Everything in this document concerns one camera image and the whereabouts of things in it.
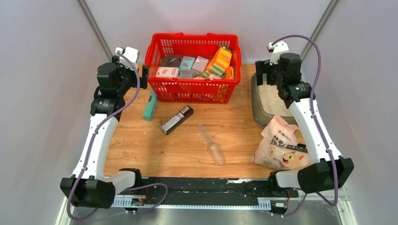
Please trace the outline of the pink cat litter bag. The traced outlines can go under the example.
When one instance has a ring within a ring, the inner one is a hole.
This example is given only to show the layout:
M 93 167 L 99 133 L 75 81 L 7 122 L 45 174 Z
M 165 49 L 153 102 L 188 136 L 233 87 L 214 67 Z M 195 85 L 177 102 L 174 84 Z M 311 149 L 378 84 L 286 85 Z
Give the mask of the pink cat litter bag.
M 297 141 L 297 125 L 276 115 L 263 129 L 263 137 L 251 161 L 276 170 L 300 170 L 310 165 L 306 146 Z

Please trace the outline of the clear plastic scoop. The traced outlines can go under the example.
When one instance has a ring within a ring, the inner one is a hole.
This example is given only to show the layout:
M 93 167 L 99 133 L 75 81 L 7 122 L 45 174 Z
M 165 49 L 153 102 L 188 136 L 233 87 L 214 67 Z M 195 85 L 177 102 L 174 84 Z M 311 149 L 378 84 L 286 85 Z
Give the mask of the clear plastic scoop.
M 207 151 L 212 160 L 218 165 L 224 165 L 226 159 L 220 144 L 212 140 L 211 136 L 206 131 L 203 124 L 198 124 L 198 129 L 200 130 L 202 136 L 205 138 L 205 141 L 207 143 Z

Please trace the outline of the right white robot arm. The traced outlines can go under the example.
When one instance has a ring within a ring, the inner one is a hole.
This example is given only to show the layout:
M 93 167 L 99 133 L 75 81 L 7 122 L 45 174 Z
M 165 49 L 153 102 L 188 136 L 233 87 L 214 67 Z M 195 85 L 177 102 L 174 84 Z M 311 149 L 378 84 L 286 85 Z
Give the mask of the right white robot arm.
M 301 58 L 282 53 L 277 63 L 256 61 L 258 84 L 275 85 L 278 95 L 292 113 L 306 143 L 310 165 L 303 169 L 279 170 L 269 177 L 268 191 L 280 196 L 286 188 L 298 188 L 306 194 L 341 188 L 354 164 L 344 158 L 329 136 L 317 110 L 314 86 L 301 80 Z

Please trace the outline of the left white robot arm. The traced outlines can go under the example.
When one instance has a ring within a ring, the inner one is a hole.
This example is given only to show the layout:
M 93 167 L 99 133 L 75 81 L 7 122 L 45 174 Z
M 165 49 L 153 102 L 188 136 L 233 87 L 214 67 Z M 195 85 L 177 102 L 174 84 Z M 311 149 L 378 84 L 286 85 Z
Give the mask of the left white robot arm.
M 90 128 L 82 155 L 71 177 L 62 178 L 60 189 L 74 207 L 108 209 L 115 196 L 124 190 L 139 194 L 143 181 L 138 169 L 122 168 L 105 177 L 104 167 L 109 145 L 126 103 L 130 88 L 147 88 L 148 67 L 140 73 L 137 56 L 117 52 L 112 61 L 97 68 L 98 87 L 90 108 Z

